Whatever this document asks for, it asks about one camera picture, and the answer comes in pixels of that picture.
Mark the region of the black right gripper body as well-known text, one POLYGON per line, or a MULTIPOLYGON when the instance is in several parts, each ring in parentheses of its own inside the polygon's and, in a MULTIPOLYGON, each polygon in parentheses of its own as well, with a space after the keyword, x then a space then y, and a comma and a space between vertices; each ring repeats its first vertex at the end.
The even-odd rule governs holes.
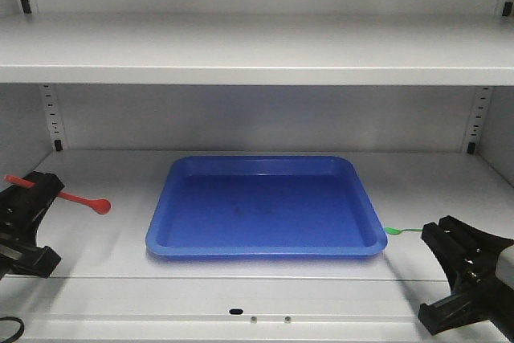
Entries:
POLYGON ((457 291, 433 304, 421 304, 418 319, 432 335, 481 321, 512 335, 513 289, 496 278, 496 267, 471 270, 457 291))

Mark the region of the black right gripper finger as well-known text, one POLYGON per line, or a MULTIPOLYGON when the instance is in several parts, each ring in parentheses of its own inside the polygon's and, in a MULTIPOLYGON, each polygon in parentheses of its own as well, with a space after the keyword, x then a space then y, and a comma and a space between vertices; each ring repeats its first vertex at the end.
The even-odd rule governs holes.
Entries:
POLYGON ((474 267, 474 252, 478 244, 471 237, 471 227, 461 221, 427 223, 421 239, 430 248, 443 269, 451 291, 467 281, 474 267))
POLYGON ((501 251, 513 245, 513 239, 481 231, 451 216, 441 218, 439 227, 443 230, 443 256, 452 263, 495 266, 501 251))

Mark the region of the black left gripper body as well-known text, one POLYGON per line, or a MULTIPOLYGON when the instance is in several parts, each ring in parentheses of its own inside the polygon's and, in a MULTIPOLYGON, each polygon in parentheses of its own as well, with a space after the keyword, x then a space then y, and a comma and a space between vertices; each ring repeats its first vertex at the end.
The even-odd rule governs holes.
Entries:
POLYGON ((1 278, 7 274, 48 278, 61 262, 49 246, 37 247, 1 235, 1 278))

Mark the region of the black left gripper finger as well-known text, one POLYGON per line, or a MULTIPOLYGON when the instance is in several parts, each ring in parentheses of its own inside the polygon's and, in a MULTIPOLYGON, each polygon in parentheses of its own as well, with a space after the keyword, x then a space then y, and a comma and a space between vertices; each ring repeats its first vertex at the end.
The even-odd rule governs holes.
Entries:
POLYGON ((31 188, 13 187, 10 226, 20 239, 36 245, 39 225, 64 184, 55 174, 28 174, 28 177, 34 183, 31 188))
POLYGON ((1 192, 1 232, 21 239, 35 239, 42 209, 29 189, 11 184, 1 192))

